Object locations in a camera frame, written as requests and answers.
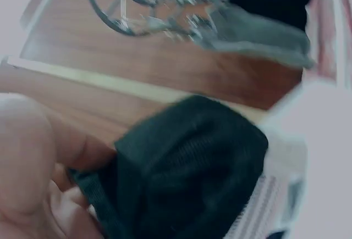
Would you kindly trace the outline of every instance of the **black hat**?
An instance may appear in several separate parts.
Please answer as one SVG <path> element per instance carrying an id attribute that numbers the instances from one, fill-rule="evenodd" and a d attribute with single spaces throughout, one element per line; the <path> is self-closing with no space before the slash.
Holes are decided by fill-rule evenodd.
<path id="1" fill-rule="evenodd" d="M 240 114 L 192 96 L 115 147 L 103 169 L 72 170 L 107 238 L 222 239 L 250 199 L 268 142 Z"/>

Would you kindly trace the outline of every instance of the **knit hat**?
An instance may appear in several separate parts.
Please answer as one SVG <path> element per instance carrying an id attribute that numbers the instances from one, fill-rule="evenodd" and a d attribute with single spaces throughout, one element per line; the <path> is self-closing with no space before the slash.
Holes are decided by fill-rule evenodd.
<path id="1" fill-rule="evenodd" d="M 228 107 L 187 98 L 115 143 L 117 158 L 71 170 L 111 239 L 222 239 L 262 174 L 266 136 Z"/>

